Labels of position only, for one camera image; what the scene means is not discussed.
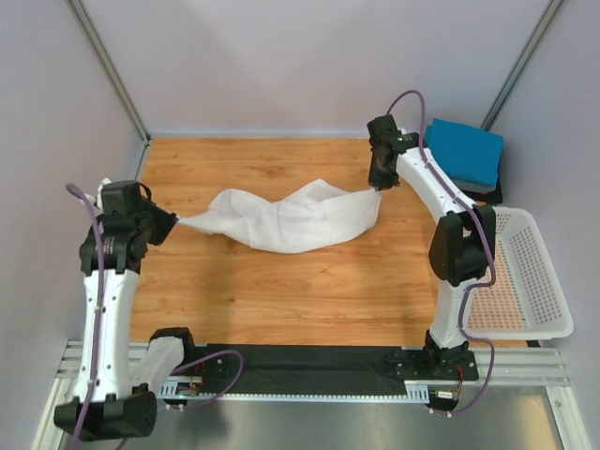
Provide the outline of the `white t-shirt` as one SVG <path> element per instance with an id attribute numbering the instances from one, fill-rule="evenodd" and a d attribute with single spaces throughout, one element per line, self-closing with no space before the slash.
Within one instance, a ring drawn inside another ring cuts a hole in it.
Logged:
<path id="1" fill-rule="evenodd" d="M 374 227 L 382 195 L 373 188 L 345 191 L 314 180 L 277 202 L 228 188 L 207 210 L 179 223 L 223 234 L 250 248 L 298 254 L 352 241 Z"/>

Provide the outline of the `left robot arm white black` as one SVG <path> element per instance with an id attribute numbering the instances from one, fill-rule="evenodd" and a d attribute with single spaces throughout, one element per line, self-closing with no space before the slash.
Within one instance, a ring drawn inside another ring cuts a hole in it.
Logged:
<path id="1" fill-rule="evenodd" d="M 103 180 L 94 196 L 68 184 L 91 226 L 79 249 L 85 291 L 82 356 L 72 398 L 54 409 L 53 422 L 73 443 L 149 436 L 158 393 L 169 376 L 197 365 L 186 327 L 158 329 L 142 359 L 129 362 L 130 322 L 142 261 L 178 222 L 135 180 Z"/>

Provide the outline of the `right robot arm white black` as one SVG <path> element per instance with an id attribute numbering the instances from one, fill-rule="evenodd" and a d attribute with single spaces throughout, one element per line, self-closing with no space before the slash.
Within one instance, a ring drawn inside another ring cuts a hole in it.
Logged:
<path id="1" fill-rule="evenodd" d="M 393 360 L 413 378 L 428 374 L 449 380 L 467 372 L 474 358 L 465 336 L 465 312 L 471 291 L 486 286 L 492 273 L 496 214 L 461 193 L 437 164 L 417 133 L 404 133 L 391 114 L 367 124 L 371 161 L 368 183 L 387 190 L 406 181 L 432 215 L 436 229 L 429 265 L 440 281 L 437 309 L 419 351 L 399 351 Z"/>

